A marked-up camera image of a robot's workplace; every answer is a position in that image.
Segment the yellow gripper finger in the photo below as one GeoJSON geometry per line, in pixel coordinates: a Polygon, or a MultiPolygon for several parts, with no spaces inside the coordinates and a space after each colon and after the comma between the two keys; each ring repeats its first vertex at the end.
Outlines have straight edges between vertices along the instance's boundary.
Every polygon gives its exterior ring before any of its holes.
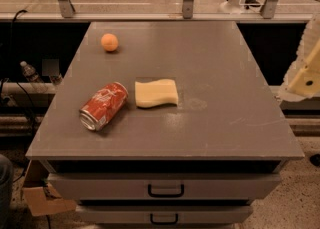
{"type": "Polygon", "coordinates": [[[320,39],[313,44],[306,41],[300,44],[294,69],[287,87],[290,93],[313,97],[320,91],[320,39]]]}

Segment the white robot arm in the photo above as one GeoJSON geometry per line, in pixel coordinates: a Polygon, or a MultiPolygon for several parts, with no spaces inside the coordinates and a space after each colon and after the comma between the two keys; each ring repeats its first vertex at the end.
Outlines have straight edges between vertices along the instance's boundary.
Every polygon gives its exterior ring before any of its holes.
{"type": "Polygon", "coordinates": [[[279,98],[284,101],[299,102],[320,92],[319,14],[306,24],[296,55],[278,90],[279,98]]]}

